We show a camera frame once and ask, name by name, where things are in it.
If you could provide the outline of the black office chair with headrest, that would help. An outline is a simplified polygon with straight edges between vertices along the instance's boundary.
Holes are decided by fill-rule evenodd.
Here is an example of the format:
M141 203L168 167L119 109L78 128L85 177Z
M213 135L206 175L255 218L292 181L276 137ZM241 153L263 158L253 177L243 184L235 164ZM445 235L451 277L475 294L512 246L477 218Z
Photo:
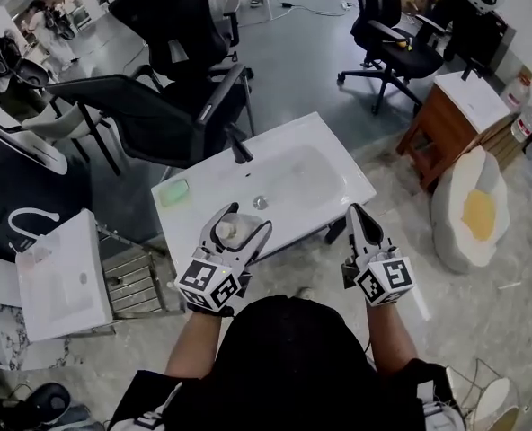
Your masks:
M348 76L380 80L380 90L371 108L373 114L378 114L386 87L392 84L413 101L413 112L418 113L422 102L408 88L408 83L437 72L444 63L442 56L432 42L398 27L402 0L358 0L358 6L359 15L350 35L365 50L363 68L341 71L337 74L337 84L343 85ZM398 48L395 45L398 40L409 40L412 50Z

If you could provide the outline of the metal rack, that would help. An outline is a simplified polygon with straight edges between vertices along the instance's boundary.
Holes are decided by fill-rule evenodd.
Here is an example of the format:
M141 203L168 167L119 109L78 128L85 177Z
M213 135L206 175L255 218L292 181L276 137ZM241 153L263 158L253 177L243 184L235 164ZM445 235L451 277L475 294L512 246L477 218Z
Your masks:
M181 316L186 303L175 289L176 270L164 238L136 242L96 224L102 273L115 322Z

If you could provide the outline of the black mesh reclining office chair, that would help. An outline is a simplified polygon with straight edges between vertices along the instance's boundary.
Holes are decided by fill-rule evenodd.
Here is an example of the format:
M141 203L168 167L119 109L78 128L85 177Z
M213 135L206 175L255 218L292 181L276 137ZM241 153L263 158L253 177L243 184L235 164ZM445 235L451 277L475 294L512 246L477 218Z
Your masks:
M248 69L240 63L219 81L206 77L151 88L139 82L141 76L153 78L155 72L141 66L131 76L95 76L46 90L83 113L97 109L112 118L126 155L182 170L230 147L225 127L251 110Z

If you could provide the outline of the egg-shaped cushion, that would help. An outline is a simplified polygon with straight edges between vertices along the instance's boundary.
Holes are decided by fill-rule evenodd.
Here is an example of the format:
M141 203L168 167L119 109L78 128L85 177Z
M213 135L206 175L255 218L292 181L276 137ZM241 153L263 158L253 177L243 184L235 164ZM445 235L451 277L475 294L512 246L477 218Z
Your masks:
M430 203L440 260L467 274L489 265L510 226L508 191L496 158L477 146L439 178Z

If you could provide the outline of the person's left forearm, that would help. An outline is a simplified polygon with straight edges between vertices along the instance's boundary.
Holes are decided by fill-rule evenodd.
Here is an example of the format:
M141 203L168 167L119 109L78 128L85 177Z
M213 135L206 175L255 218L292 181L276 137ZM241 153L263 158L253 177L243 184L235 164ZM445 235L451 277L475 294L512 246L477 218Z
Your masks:
M208 375L216 360L221 325L219 316L193 312L173 347L164 374L179 379Z

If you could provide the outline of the large clear water bottle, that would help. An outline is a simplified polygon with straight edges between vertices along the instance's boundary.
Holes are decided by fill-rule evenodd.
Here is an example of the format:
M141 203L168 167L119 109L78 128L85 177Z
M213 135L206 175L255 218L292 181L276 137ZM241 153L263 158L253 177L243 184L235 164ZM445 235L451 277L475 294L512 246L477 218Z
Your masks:
M510 133L518 143L524 143L532 134L532 103L525 106L510 126Z
M511 114L518 113L531 95L531 75L520 72L504 88L500 97Z

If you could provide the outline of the black cabinet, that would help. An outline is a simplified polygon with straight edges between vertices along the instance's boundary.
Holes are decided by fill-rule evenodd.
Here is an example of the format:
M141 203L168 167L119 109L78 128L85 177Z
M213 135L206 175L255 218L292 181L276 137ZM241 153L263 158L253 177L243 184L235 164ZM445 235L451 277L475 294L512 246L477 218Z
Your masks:
M496 73L517 31L495 11L478 13L466 0L438 0L429 17L442 28L451 28L443 58L475 60Z

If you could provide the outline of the green soap bar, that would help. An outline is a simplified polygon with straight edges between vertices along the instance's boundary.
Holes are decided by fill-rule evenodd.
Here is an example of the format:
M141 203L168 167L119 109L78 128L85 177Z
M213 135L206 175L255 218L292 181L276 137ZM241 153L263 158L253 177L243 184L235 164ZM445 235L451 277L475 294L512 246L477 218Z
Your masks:
M157 199L162 207L172 207L189 195L190 186L185 179L166 180L158 190Z

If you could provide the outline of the marble pattern panel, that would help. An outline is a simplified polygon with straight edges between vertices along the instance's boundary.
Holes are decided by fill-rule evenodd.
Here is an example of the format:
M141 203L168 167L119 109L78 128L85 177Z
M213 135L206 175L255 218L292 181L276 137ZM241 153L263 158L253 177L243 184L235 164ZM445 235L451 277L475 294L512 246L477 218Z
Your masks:
M28 345L22 310L0 304L0 369L22 370Z

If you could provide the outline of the black shampoo basin chair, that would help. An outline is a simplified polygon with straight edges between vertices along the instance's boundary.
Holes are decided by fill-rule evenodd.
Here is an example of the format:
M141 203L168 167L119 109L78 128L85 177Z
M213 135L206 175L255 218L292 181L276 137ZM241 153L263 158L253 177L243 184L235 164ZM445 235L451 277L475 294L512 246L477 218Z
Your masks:
M22 56L17 43L8 36L0 37L0 77L12 76L34 89L49 83L48 72Z

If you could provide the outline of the wooden cabinet with white sink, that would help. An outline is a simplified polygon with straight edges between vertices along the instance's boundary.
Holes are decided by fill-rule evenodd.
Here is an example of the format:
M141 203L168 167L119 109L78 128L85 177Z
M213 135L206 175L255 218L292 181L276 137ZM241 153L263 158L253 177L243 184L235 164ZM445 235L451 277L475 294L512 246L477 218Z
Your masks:
M430 191L464 153L508 123L510 111L483 78L438 75L426 101L396 147L412 159L421 188Z

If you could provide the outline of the small white sink basin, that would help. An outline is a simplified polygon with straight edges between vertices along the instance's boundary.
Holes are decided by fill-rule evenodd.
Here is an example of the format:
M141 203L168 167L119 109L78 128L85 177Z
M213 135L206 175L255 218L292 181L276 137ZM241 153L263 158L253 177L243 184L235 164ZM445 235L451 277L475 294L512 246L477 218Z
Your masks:
M107 326L114 317L94 214L83 209L15 256L22 315L32 342Z

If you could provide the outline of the person's right forearm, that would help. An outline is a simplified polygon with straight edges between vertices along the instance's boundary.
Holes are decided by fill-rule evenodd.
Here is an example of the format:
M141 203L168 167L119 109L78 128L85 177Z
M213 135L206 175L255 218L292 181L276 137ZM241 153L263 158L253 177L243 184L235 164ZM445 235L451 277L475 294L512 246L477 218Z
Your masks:
M417 349L394 303L367 306L369 341L377 371L394 375L418 357Z

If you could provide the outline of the person's black shirt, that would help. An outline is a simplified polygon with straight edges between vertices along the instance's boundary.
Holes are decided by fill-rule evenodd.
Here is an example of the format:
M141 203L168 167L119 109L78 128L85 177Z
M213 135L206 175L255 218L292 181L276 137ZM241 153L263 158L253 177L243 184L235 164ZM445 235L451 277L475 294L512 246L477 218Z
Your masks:
M210 373L138 371L108 431L466 431L441 365L381 375L329 306L274 295L220 318Z

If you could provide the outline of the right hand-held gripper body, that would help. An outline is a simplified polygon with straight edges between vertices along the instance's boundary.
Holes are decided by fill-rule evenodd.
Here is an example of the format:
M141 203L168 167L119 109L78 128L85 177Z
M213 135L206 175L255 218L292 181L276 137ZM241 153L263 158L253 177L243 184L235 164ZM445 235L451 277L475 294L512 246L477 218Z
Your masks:
M360 247L349 243L350 256L341 264L343 286L359 288L370 307L395 303L415 287L410 259L390 240Z

